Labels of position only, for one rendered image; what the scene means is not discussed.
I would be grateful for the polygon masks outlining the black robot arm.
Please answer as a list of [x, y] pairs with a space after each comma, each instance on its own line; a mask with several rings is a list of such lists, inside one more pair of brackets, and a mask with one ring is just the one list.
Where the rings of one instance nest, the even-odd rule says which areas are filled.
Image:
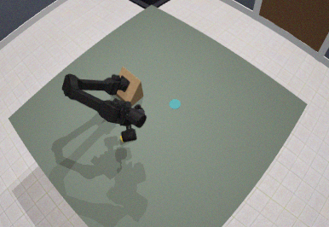
[[[81, 102], [83, 105], [94, 109], [108, 122], [123, 125], [125, 121], [128, 121], [132, 125], [141, 128], [147, 116], [140, 104], [136, 104], [134, 108], [130, 108], [127, 102], [120, 101], [117, 98], [114, 98], [113, 101], [103, 101], [84, 91], [104, 90], [107, 94], [113, 96], [117, 94], [118, 90], [126, 92], [129, 84], [130, 81], [124, 76], [120, 78], [119, 75], [115, 74], [105, 80], [79, 79], [73, 74], [67, 74], [64, 78], [62, 90], [65, 96], [68, 95], [70, 99]], [[120, 119], [118, 120], [118, 118]]]

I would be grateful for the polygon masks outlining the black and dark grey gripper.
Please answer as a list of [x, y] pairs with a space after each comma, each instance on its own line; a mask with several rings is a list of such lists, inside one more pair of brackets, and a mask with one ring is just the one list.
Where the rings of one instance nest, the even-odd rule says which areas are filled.
[[[127, 102], [129, 107], [131, 108], [131, 103]], [[126, 131], [121, 132], [122, 140], [123, 142], [129, 142], [136, 140], [136, 131], [135, 129], [131, 128], [131, 123], [128, 121], [125, 121], [123, 126], [126, 126]], [[130, 127], [130, 128], [129, 128]]]

